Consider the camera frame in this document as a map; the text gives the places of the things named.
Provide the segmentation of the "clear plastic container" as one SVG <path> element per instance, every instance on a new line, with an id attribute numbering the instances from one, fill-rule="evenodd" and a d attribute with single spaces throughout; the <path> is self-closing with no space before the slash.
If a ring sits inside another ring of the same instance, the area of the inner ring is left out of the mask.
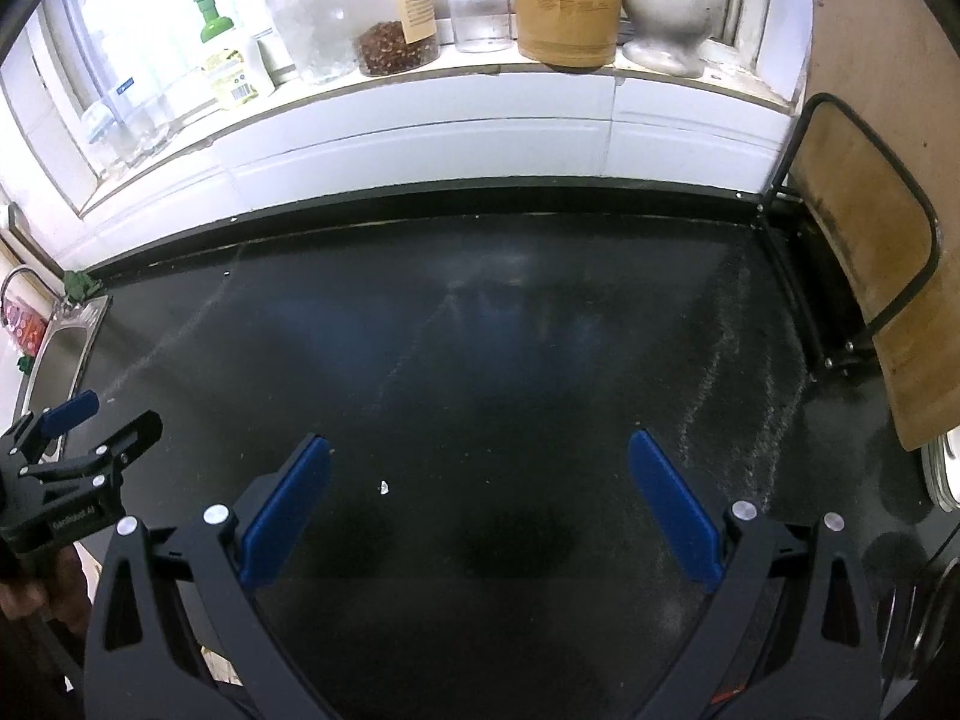
<path id="1" fill-rule="evenodd" d="M 305 82 L 329 83 L 356 68 L 342 0 L 265 0 L 274 27 Z"/>

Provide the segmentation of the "red dish soap bag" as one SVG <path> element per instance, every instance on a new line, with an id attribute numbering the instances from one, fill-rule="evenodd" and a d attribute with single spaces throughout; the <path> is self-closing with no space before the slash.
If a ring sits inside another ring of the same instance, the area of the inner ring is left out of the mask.
<path id="1" fill-rule="evenodd" d="M 11 298 L 3 309 L 3 322 L 23 355 L 36 358 L 43 344 L 47 320 L 32 305 Z"/>

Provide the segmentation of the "steel faucet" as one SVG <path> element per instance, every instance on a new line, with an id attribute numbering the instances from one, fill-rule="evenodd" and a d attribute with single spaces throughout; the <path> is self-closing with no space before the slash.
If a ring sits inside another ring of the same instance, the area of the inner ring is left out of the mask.
<path id="1" fill-rule="evenodd" d="M 41 316 L 50 317 L 62 299 L 62 285 L 57 278 L 47 279 L 44 268 L 16 265 L 3 273 L 2 304 L 8 307 L 16 301 L 29 305 Z"/>

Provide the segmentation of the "wooden cutting board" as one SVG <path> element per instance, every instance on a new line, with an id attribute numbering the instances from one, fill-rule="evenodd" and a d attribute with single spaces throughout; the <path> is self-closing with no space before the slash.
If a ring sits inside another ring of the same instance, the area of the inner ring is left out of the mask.
<path id="1" fill-rule="evenodd" d="M 809 93 L 844 101 L 921 187 L 907 185 L 838 110 L 818 106 L 794 164 L 866 319 L 928 260 L 931 279 L 872 343 L 901 445 L 958 424 L 958 52 L 924 0 L 815 0 Z"/>

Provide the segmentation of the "black cutting board rack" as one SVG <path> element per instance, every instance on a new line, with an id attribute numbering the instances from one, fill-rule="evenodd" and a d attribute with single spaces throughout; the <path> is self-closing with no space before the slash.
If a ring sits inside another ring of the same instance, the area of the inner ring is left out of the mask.
<path id="1" fill-rule="evenodd" d="M 817 93 L 757 203 L 817 376 L 880 369 L 880 333 L 934 277 L 939 215 L 918 179 L 850 103 Z"/>

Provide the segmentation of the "wooden utensil holder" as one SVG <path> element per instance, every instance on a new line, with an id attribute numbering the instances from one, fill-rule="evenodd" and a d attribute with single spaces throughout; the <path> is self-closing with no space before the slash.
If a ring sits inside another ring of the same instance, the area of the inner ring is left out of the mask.
<path id="1" fill-rule="evenodd" d="M 540 64 L 594 70 L 617 52 L 622 0 L 514 0 L 517 50 Z"/>

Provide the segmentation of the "pink lidded jar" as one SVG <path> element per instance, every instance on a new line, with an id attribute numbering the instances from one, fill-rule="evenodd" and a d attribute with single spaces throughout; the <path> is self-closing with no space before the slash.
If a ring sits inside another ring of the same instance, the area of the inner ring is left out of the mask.
<path id="1" fill-rule="evenodd" d="M 485 54 L 511 44 L 509 0 L 448 0 L 454 45 L 464 54 Z"/>

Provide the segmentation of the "green cloth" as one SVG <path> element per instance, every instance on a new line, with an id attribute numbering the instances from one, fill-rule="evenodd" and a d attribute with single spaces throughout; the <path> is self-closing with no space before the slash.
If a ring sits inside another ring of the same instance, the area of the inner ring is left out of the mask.
<path id="1" fill-rule="evenodd" d="M 85 304 L 103 292 L 104 286 L 85 270 L 64 271 L 65 299 L 71 304 Z"/>

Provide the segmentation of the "white mortar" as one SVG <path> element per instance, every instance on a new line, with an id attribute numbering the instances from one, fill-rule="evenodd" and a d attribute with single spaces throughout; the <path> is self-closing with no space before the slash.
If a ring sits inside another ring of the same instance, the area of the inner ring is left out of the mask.
<path id="1" fill-rule="evenodd" d="M 677 78 L 700 78 L 701 46 L 713 34 L 721 0 L 623 0 L 633 37 L 623 55 L 635 65 Z"/>

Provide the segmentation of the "yellow green bottle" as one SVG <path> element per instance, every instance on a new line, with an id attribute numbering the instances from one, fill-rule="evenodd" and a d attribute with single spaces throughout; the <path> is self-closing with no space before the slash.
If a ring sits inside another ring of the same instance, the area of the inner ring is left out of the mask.
<path id="1" fill-rule="evenodd" d="M 257 39 L 221 15 L 217 0 L 194 0 L 203 18 L 200 30 L 203 78 L 221 109 L 233 109 L 274 93 Z"/>

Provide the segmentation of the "steel sink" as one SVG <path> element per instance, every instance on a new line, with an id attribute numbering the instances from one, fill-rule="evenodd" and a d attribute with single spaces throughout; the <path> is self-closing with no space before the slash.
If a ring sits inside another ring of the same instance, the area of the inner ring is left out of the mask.
<path id="1" fill-rule="evenodd" d="M 13 417 L 44 411 L 80 392 L 91 349 L 110 306 L 109 296 L 83 305 L 60 302 L 50 317 L 47 332 L 31 372 L 21 383 Z"/>

